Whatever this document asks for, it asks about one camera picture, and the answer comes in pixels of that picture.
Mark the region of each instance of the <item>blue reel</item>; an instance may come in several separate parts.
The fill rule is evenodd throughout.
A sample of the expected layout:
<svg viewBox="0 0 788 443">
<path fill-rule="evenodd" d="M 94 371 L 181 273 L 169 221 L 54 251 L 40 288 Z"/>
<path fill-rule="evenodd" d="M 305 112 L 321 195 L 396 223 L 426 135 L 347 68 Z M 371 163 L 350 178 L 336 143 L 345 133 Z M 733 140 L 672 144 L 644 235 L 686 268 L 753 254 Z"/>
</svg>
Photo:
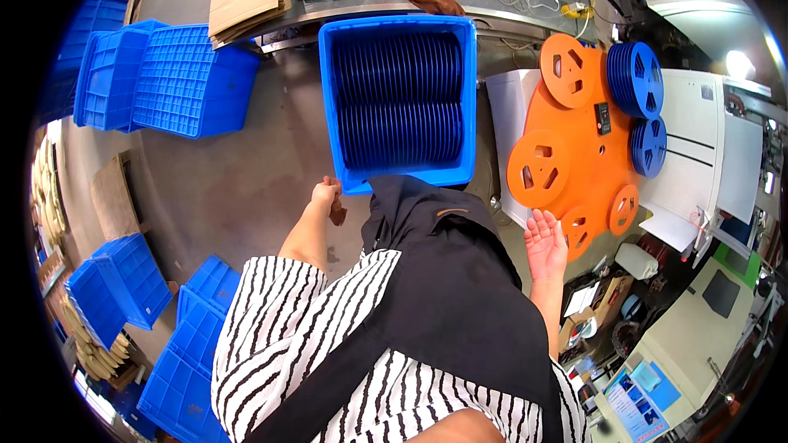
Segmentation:
<svg viewBox="0 0 788 443">
<path fill-rule="evenodd" d="M 667 153 L 667 131 L 661 117 L 635 122 L 630 130 L 630 151 L 638 174 L 655 178 L 660 173 Z"/>
<path fill-rule="evenodd" d="M 664 96 L 660 62 L 642 41 L 610 47 L 607 85 L 618 107 L 630 117 L 654 120 L 660 116 Z"/>
</svg>

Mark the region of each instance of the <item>workbench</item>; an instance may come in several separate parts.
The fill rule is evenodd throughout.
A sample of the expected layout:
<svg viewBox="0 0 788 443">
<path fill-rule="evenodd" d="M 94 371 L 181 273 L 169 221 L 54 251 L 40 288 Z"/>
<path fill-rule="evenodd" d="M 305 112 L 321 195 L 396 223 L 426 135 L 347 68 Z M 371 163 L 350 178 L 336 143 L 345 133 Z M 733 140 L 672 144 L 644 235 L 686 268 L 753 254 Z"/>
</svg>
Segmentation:
<svg viewBox="0 0 788 443">
<path fill-rule="evenodd" d="M 515 41 L 543 41 L 552 32 L 575 36 L 583 29 L 586 22 L 585 19 L 566 18 L 559 12 L 550 11 L 546 7 L 537 7 L 528 13 L 523 13 L 514 6 L 505 5 L 498 0 L 456 1 L 463 6 L 468 17 L 476 20 L 480 36 L 503 37 Z M 558 0 L 562 5 L 576 1 L 588 2 L 588 0 Z M 374 15 L 408 14 L 419 11 L 419 8 L 408 0 L 291 0 L 291 3 L 292 8 L 283 15 L 259 25 L 249 34 L 232 43 L 243 42 L 243 45 L 247 46 L 251 44 L 249 40 L 263 34 L 311 23 Z M 556 7 L 555 0 L 530 0 L 530 3 L 532 5 L 544 4 L 550 8 Z M 525 2 L 519 4 L 521 8 L 527 10 Z M 596 42 L 596 28 L 593 21 L 589 22 L 581 39 Z M 315 41 L 316 36 L 314 35 L 301 35 L 291 40 L 262 45 L 259 52 L 270 53 L 281 48 L 290 48 Z M 217 48 L 222 46 L 225 44 L 215 44 Z"/>
</svg>

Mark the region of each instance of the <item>left hand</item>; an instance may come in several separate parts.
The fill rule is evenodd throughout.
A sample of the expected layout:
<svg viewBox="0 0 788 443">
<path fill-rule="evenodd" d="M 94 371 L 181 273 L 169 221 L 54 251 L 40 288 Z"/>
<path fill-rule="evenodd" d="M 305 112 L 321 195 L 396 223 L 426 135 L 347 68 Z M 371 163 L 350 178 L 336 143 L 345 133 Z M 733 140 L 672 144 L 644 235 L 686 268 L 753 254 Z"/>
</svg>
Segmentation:
<svg viewBox="0 0 788 443">
<path fill-rule="evenodd" d="M 331 213 L 331 204 L 342 193 L 342 182 L 330 176 L 324 176 L 323 181 L 314 186 L 312 201 L 318 206 L 326 217 Z"/>
<path fill-rule="evenodd" d="M 552 212 L 534 209 L 523 234 L 528 252 L 528 268 L 534 282 L 554 280 L 563 284 L 566 270 L 566 247 L 561 221 Z"/>
</svg>

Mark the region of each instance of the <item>orange turntable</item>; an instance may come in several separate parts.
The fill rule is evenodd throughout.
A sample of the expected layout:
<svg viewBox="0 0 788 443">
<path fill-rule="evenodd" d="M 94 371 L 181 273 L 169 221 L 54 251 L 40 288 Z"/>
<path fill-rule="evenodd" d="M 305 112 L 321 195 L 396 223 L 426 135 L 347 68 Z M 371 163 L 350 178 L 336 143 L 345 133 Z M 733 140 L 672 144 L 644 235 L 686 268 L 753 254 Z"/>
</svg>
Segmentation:
<svg viewBox="0 0 788 443">
<path fill-rule="evenodd" d="M 631 162 L 630 117 L 610 94 L 605 54 L 596 48 L 552 35 L 541 51 L 540 73 L 523 137 L 507 163 L 507 184 L 523 206 L 562 216 L 574 260 L 607 229 L 620 235 L 635 220 L 640 176 Z M 597 103 L 607 103 L 610 115 L 611 131 L 604 135 L 597 132 Z M 552 150 L 550 156 L 543 148 Z M 535 167 L 542 169 L 536 176 Z M 544 178 L 553 170 L 552 181 Z"/>
</svg>

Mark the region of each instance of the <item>black and white striped shirt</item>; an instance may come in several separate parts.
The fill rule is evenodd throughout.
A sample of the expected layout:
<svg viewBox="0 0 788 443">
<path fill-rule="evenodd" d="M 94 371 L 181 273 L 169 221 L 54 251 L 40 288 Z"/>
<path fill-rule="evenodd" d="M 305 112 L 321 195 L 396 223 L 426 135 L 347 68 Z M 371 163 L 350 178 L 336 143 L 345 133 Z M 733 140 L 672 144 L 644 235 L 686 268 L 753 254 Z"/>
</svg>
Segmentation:
<svg viewBox="0 0 788 443">
<path fill-rule="evenodd" d="M 213 360 L 213 412 L 243 441 L 378 304 L 400 251 L 376 250 L 331 285 L 308 263 L 267 256 L 243 266 Z M 564 440 L 590 441 L 556 363 Z M 542 408 L 387 350 L 314 441 L 398 443 L 453 411 L 476 409 L 508 443 L 541 441 Z"/>
</svg>

